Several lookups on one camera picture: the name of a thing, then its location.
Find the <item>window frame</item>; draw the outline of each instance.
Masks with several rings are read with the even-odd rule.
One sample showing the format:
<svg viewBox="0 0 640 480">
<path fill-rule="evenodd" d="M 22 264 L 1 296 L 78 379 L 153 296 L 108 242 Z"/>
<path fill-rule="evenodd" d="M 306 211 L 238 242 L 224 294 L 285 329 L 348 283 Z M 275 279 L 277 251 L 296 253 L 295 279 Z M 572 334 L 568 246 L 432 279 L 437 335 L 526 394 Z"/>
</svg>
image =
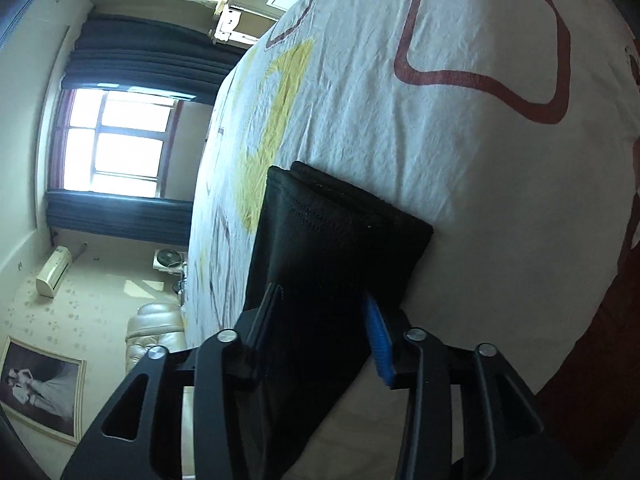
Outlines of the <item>window frame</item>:
<svg viewBox="0 0 640 480">
<path fill-rule="evenodd" d="M 136 128 L 123 128 L 119 126 L 104 126 L 102 124 L 102 114 L 107 102 L 107 97 L 110 90 L 97 88 L 96 90 L 103 91 L 102 101 L 100 102 L 100 109 L 98 112 L 98 120 L 95 128 L 87 128 L 84 126 L 71 126 L 71 111 L 74 106 L 76 97 L 76 90 L 63 90 L 58 100 L 58 109 L 56 111 L 56 120 L 54 122 L 54 129 L 52 135 L 52 143 L 49 155 L 49 189 L 64 189 L 64 175 L 65 175 L 65 153 L 66 153 L 66 139 L 68 131 L 70 129 L 75 130 L 93 130 L 94 145 L 92 148 L 92 160 L 91 160 L 91 182 L 96 174 L 103 174 L 108 176 L 119 176 L 125 178 L 135 178 L 138 180 L 145 180 L 147 182 L 156 182 L 156 198 L 163 198 L 166 190 L 167 174 L 169 170 L 169 162 L 171 159 L 171 152 L 174 146 L 175 131 L 177 130 L 178 118 L 182 111 L 183 101 L 174 100 L 174 104 L 170 107 L 169 117 L 166 123 L 166 129 L 164 132 L 153 132 L 150 130 L 138 130 Z M 112 173 L 109 171 L 98 171 L 95 169 L 95 157 L 98 147 L 98 139 L 101 133 L 105 134 L 118 134 L 126 135 L 130 137 L 142 137 L 147 139 L 162 140 L 162 152 L 160 155 L 160 161 L 158 164 L 158 175 L 154 177 L 148 177 L 144 175 L 135 175 L 128 173 Z"/>
</svg>

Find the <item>framed picture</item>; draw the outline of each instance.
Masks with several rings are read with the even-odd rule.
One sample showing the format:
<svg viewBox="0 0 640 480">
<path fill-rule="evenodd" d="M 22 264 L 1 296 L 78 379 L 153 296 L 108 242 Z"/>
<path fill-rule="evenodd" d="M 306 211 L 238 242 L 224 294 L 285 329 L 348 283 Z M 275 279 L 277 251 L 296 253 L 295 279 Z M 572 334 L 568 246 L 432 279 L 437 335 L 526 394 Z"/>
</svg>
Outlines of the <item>framed picture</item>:
<svg viewBox="0 0 640 480">
<path fill-rule="evenodd" d="M 7 413 L 68 444 L 80 441 L 85 361 L 9 336 L 0 368 L 0 401 Z"/>
</svg>

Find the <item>white bedsheet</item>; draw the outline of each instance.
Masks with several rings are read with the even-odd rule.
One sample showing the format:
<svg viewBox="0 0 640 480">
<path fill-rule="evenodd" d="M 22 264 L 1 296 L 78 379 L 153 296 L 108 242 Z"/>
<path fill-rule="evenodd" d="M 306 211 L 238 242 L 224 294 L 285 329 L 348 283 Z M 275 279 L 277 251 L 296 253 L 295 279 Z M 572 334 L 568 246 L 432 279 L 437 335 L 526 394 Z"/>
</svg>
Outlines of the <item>white bedsheet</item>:
<svg viewBox="0 0 640 480">
<path fill-rule="evenodd" d="M 434 226 L 403 308 L 491 341 L 539 390 L 616 273 L 640 94 L 609 0 L 301 0 L 220 89 L 187 338 L 242 309 L 271 164 L 302 160 Z M 290 478 L 393 478 L 405 397 L 367 365 Z"/>
</svg>

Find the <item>metal screw head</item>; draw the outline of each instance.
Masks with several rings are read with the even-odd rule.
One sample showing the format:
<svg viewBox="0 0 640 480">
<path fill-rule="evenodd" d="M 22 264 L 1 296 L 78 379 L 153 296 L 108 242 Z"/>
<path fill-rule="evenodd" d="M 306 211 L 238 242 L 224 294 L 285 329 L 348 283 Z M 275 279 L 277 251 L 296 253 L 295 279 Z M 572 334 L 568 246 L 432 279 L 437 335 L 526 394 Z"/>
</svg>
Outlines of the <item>metal screw head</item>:
<svg viewBox="0 0 640 480">
<path fill-rule="evenodd" d="M 159 359 L 166 354 L 166 348 L 163 346 L 153 346 L 146 353 L 150 359 Z"/>
<path fill-rule="evenodd" d="M 427 333 L 421 328 L 411 328 L 406 331 L 406 338 L 411 341 L 424 341 L 427 339 Z"/>
<path fill-rule="evenodd" d="M 480 355 L 483 355 L 484 357 L 494 357 L 498 353 L 498 349 L 489 343 L 482 343 L 478 347 L 478 351 L 480 352 Z"/>
<path fill-rule="evenodd" d="M 238 338 L 238 333 L 235 330 L 223 330 L 222 332 L 219 332 L 217 335 L 218 341 L 220 341 L 221 343 L 231 343 L 232 341 L 235 341 L 236 338 Z"/>
</svg>

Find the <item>yellow pattern on bedsheet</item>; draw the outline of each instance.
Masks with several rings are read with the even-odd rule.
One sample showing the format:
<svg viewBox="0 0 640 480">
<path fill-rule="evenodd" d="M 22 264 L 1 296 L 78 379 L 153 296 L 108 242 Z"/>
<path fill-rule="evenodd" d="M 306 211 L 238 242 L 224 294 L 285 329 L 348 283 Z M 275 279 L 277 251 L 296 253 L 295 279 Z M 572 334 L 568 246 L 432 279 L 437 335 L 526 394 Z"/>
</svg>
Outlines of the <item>yellow pattern on bedsheet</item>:
<svg viewBox="0 0 640 480">
<path fill-rule="evenodd" d="M 255 233 L 258 227 L 267 170 L 275 160 L 282 136 L 287 129 L 293 101 L 298 94 L 313 44 L 313 39 L 306 40 L 278 56 L 269 65 L 260 83 L 254 107 L 262 97 L 262 85 L 268 76 L 277 72 L 282 74 L 260 145 L 255 154 L 249 153 L 248 150 L 242 151 L 236 166 L 234 199 L 242 225 L 251 234 Z"/>
<path fill-rule="evenodd" d="M 240 91 L 242 89 L 242 83 L 246 78 L 246 75 L 249 73 L 249 69 L 251 68 L 251 63 L 254 61 L 255 53 L 258 52 L 255 48 L 252 48 L 246 55 L 242 58 L 241 71 L 238 76 L 238 82 L 236 83 L 236 91 L 234 93 L 234 98 L 232 102 L 232 109 L 236 108 L 236 103 L 238 102 L 238 96 L 240 95 Z"/>
</svg>

